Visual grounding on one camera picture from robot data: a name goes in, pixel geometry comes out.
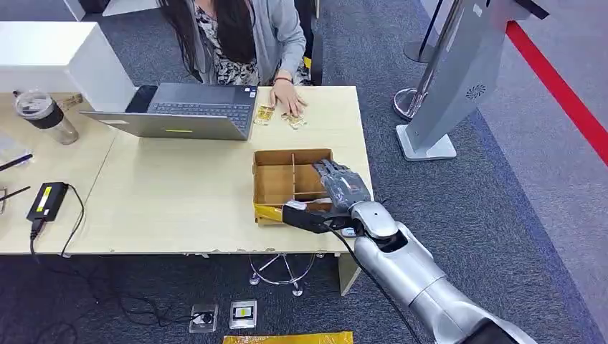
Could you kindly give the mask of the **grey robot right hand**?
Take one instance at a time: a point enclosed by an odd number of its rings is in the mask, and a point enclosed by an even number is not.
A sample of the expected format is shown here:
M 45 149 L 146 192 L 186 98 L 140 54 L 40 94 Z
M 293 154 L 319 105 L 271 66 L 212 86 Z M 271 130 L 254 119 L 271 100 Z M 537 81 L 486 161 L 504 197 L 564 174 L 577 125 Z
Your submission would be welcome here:
M 328 159 L 315 162 L 313 167 L 336 211 L 346 212 L 354 204 L 371 201 L 361 176 L 349 167 Z

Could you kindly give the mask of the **person's left hand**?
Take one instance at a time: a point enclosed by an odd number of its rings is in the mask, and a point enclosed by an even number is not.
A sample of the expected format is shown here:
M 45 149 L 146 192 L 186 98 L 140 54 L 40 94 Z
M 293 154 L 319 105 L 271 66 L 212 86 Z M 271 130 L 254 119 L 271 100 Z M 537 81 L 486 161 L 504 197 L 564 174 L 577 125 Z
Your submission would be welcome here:
M 286 77 L 277 77 L 270 91 L 270 107 L 276 108 L 279 103 L 294 117 L 300 117 L 308 106 L 296 92 L 292 80 Z

